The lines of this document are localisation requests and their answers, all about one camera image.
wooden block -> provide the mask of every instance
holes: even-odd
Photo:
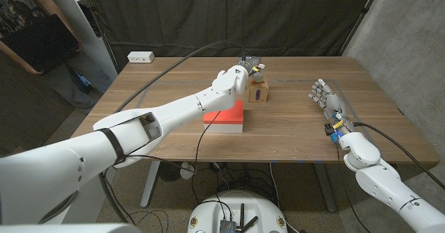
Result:
[[[257,83],[252,77],[249,77],[249,102],[265,102],[268,91],[269,85],[266,77],[261,83]]]

gray pants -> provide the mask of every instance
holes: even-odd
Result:
[[[95,62],[81,52],[62,65],[42,75],[43,81],[70,104],[81,109],[91,109],[95,101],[87,94],[81,92],[71,80],[67,66],[84,76],[100,93],[104,94],[112,81]]]

concrete wall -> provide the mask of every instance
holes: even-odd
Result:
[[[445,0],[375,0],[343,56],[368,70],[444,159]],[[445,212],[445,191],[434,181],[414,166],[398,171],[413,191]],[[430,171],[445,182],[443,160]]]

blue connector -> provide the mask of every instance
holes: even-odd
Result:
[[[332,134],[331,135],[331,140],[332,140],[332,142],[336,143],[337,142],[337,135],[336,134]]]

wooden table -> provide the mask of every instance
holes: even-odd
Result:
[[[74,136],[91,132],[96,121],[110,115],[128,96],[178,60],[155,58],[153,63],[129,63]],[[219,71],[235,63],[236,58],[190,58],[139,94],[126,109],[160,106],[201,91],[211,85]],[[387,133],[421,163],[439,161],[436,151],[354,58],[265,57],[262,63],[266,65],[268,101],[249,103],[247,91],[238,96],[244,101],[244,132],[205,134],[198,161],[336,163],[336,148],[324,132],[327,121],[320,107],[307,96],[318,78],[343,98],[352,121],[368,123]],[[186,124],[167,136],[150,155],[193,161],[203,129],[201,118]],[[389,163],[411,163],[387,139],[369,129],[363,132]]]

